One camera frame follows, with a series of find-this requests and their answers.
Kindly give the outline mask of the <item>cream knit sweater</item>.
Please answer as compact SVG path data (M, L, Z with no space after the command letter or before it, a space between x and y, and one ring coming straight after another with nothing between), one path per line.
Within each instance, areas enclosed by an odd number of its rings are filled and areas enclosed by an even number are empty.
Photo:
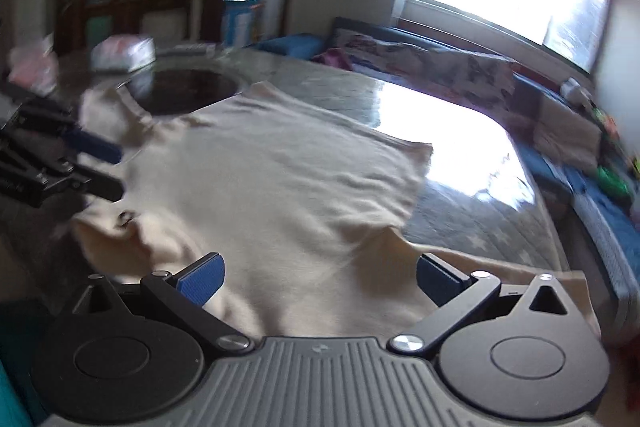
M216 251L226 280L207 310L254 339L388 338L435 310L416 260L440 254L506 283L555 275L590 326L585 277L546 246L509 261L400 235L442 144L394 138L261 82L194 113L156 119L122 88L94 88L81 124L125 151L110 168L119 202L96 200L73 219L96 271L135 282Z

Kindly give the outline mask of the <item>plastic tissue pack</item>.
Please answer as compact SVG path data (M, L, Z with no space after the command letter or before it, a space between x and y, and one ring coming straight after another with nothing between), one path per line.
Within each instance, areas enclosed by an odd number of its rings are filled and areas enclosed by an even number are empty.
M90 54L96 72L135 72L156 60L154 40L139 35L109 36Z

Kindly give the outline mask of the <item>black round induction cooktop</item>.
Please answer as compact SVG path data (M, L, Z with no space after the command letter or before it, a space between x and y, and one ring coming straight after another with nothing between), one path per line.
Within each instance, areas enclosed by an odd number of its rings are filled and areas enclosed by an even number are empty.
M151 115L176 116L231 98L240 85L213 70L178 68L140 72L125 88Z

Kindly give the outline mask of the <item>green plastic bowl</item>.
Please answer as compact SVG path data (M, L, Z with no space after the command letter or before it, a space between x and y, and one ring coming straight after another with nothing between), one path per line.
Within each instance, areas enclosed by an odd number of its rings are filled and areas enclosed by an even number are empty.
M613 170L599 166L596 180L600 190L609 199L616 200L620 204L627 204L632 199L627 183Z

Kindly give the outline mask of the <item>blue small cabinet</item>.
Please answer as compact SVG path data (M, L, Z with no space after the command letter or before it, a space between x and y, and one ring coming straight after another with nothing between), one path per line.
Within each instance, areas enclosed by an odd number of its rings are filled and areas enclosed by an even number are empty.
M227 48L251 46L258 35L257 21L262 0L224 0L221 38Z

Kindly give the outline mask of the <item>grey plain cushion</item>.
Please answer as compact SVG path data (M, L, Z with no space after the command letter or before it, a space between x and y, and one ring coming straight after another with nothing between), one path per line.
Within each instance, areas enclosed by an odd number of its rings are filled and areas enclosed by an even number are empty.
M595 173L601 130L556 98L545 96L533 134L534 147L557 164Z

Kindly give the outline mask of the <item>blue corner sofa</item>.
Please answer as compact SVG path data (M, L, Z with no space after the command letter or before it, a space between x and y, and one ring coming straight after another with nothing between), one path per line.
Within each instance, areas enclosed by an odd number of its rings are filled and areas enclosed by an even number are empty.
M259 49L428 95L434 170L406 232L413 242L585 274L604 339L639 332L639 228L608 194L601 129L509 57L339 17L329 35Z

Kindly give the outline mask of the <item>panda plush toy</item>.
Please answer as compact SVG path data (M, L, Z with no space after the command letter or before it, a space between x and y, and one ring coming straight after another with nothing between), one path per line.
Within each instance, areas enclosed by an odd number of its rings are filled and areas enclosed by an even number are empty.
M568 104L574 107L590 107L591 93L575 79L568 78L560 86L560 95Z

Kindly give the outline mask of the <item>right butterfly pillow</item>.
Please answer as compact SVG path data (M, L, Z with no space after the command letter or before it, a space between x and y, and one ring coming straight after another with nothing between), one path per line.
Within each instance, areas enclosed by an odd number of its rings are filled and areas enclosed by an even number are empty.
M513 62L495 54L436 51L435 80L463 105L487 114L510 108L515 91Z

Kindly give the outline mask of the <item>butterfly pillow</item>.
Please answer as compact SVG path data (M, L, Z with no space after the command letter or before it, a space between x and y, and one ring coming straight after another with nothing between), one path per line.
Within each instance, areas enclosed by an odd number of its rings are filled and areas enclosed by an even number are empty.
M422 76L434 57L413 44L382 41L349 29L339 29L333 43L354 66L406 79Z
M513 62L495 54L436 51L435 80L463 105L487 114L510 108L515 91Z

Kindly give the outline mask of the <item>magenta cloth on sofa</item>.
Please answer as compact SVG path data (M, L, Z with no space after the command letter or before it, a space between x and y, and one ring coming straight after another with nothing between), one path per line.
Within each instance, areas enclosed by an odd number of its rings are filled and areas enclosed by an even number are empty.
M329 48L315 55L311 61L324 66L329 66L341 70L352 72L354 66L349 56L340 48Z

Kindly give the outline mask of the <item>left butterfly pillow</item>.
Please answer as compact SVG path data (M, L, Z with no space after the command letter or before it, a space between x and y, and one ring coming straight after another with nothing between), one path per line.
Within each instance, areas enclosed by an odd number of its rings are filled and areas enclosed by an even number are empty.
M382 41L349 29L339 29L333 43L354 66L406 79L422 76L434 57L413 44Z

